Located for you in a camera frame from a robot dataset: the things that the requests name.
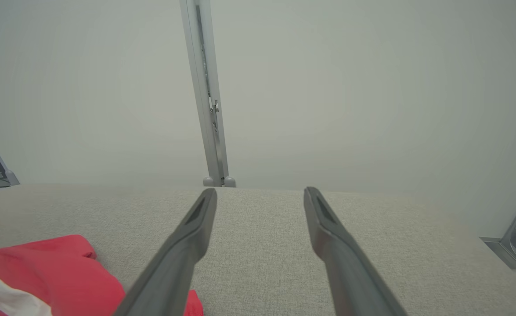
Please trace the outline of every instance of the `white fabric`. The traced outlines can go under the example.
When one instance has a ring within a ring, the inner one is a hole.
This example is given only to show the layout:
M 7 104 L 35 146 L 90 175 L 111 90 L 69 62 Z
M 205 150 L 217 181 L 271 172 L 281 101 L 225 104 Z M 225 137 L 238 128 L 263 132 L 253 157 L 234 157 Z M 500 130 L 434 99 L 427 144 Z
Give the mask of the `white fabric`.
M 0 279 L 0 311 L 7 316 L 52 316 L 51 306 Z

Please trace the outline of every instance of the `red cloth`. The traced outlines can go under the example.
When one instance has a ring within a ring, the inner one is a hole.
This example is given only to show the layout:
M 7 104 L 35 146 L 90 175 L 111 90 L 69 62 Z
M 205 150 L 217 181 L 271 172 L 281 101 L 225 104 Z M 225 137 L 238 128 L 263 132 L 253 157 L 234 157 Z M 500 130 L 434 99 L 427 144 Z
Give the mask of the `red cloth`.
M 0 316 L 38 310 L 38 305 L 47 309 L 46 316 L 111 316 L 125 292 L 95 259 L 96 252 L 79 235 L 1 248 L 0 289 L 7 292 L 0 291 L 0 304 L 7 312 L 0 310 Z M 194 290 L 185 316 L 203 316 Z

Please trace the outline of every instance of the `textured gray fabric surface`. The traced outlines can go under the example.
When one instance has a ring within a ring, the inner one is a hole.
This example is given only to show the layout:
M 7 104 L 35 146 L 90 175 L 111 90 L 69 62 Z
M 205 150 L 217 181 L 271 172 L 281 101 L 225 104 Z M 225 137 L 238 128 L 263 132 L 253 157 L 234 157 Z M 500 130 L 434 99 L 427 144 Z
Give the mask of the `textured gray fabric surface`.
M 129 288 L 203 188 L 0 190 L 0 247 L 81 234 Z M 334 314 L 302 192 L 218 188 L 192 287 L 206 316 Z M 516 315 L 516 276 L 476 236 L 407 198 L 323 192 L 411 316 Z

